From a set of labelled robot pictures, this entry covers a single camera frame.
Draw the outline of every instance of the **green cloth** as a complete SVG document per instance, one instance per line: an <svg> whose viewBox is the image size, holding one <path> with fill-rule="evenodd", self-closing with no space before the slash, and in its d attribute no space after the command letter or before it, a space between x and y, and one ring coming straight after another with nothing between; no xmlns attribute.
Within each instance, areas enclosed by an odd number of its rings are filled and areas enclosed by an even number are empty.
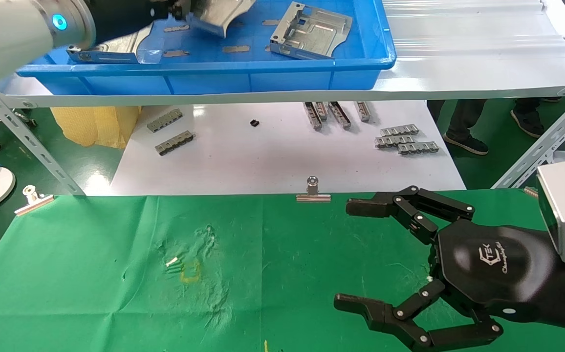
<svg viewBox="0 0 565 352"><path fill-rule="evenodd" d="M543 229L519 190L445 194L476 223ZM332 307L338 292L399 304L427 282L428 247L345 214L370 196L57 197L0 241L0 352L407 351ZM470 322L443 301L416 321ZM565 329L499 321L477 351L565 352Z"/></svg>

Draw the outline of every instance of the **black shoe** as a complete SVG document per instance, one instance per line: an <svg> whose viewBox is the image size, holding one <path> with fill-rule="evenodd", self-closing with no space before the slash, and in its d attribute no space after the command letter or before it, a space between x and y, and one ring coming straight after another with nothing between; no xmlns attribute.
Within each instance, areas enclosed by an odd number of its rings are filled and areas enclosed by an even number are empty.
<svg viewBox="0 0 565 352"><path fill-rule="evenodd" d="M486 146L482 141L477 140L476 138L472 137L471 135L467 136L465 140L453 140L449 138L447 134L443 135L443 140L446 142L459 146L462 149L467 150L470 153L474 153L476 155L486 155L489 152L489 147Z"/></svg>
<svg viewBox="0 0 565 352"><path fill-rule="evenodd" d="M558 103L562 99L562 96L549 96L547 98L541 98L544 102L548 103Z"/></svg>
<svg viewBox="0 0 565 352"><path fill-rule="evenodd" d="M511 110L511 116L513 120L517 122L519 128L526 132L528 136L539 138L541 134L545 131L541 120L539 120L539 112L531 111L529 113L516 113L515 110Z"/></svg>

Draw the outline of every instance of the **blue led ring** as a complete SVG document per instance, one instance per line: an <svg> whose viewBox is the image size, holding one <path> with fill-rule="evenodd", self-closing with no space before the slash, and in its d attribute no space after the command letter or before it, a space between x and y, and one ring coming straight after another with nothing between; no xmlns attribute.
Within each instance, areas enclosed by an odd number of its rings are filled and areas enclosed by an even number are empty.
<svg viewBox="0 0 565 352"><path fill-rule="evenodd" d="M67 29L67 21L61 14L55 13L52 15L52 24L54 24L59 31L65 31Z"/></svg>

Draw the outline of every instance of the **blue plastic tray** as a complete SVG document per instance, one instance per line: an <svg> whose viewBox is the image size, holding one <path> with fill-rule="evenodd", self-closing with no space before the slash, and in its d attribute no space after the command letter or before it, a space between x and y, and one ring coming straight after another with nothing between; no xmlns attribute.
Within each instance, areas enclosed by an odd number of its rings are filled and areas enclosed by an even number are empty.
<svg viewBox="0 0 565 352"><path fill-rule="evenodd" d="M53 94L219 94L289 90L372 89L378 74L390 69L396 52L381 0L305 0L353 18L345 42L334 60L297 60L265 50L289 0L257 0L228 28L227 38L197 29L165 33L179 26L174 20L156 22L139 47L142 52L186 50L188 56L163 57L157 64L77 64L65 49L55 49L18 70L35 77ZM244 53L223 53L222 47L248 45Z"/></svg>

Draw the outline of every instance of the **yellow cloth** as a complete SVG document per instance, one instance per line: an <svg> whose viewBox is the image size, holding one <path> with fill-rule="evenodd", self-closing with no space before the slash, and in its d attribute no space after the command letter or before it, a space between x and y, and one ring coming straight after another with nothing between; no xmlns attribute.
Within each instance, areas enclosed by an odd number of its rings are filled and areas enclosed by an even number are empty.
<svg viewBox="0 0 565 352"><path fill-rule="evenodd" d="M84 147L93 144L123 149L141 107L50 108L65 137Z"/></svg>

